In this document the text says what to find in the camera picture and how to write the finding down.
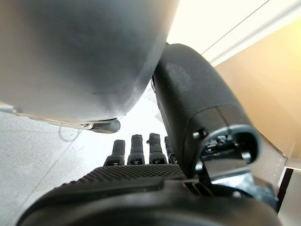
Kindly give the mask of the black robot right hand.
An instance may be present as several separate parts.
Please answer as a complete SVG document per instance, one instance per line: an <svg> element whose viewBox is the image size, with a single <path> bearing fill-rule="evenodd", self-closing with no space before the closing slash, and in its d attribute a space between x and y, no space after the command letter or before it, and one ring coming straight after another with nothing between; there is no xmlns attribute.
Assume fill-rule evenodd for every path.
<svg viewBox="0 0 301 226"><path fill-rule="evenodd" d="M154 72L173 164L99 167L54 188L19 226L279 226L270 183L252 175L257 130L218 72L182 44Z"/></svg>

